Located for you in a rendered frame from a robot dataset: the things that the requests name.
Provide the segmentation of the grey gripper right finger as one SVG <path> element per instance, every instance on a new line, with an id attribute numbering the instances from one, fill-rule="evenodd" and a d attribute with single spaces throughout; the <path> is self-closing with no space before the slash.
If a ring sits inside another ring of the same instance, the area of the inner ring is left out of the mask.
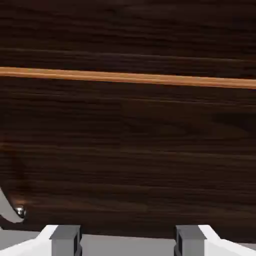
<path id="1" fill-rule="evenodd" d="M 256 256 L 256 250 L 222 239 L 207 224 L 176 225 L 173 256 Z"/>

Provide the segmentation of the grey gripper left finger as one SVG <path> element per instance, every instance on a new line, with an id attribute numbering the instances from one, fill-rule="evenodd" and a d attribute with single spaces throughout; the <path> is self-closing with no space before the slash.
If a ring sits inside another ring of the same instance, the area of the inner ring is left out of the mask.
<path id="1" fill-rule="evenodd" d="M 46 225 L 39 235 L 0 250 L 0 256 L 82 256 L 80 225 Z"/>

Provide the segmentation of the dark wood cabinet door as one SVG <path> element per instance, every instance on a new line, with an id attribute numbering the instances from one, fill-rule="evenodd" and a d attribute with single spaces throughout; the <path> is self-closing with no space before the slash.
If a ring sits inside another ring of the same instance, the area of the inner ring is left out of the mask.
<path id="1" fill-rule="evenodd" d="M 7 230 L 256 243 L 256 89 L 2 77 L 0 186 Z"/>
<path id="2" fill-rule="evenodd" d="M 0 67 L 256 79 L 256 0 L 0 0 Z"/>

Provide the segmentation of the dark wood cabinet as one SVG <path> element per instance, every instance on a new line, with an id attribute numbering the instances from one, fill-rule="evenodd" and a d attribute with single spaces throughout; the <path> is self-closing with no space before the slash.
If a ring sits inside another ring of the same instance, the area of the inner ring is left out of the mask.
<path id="1" fill-rule="evenodd" d="M 256 90 L 256 79 L 250 78 L 0 66 L 0 78 L 5 77 Z"/>

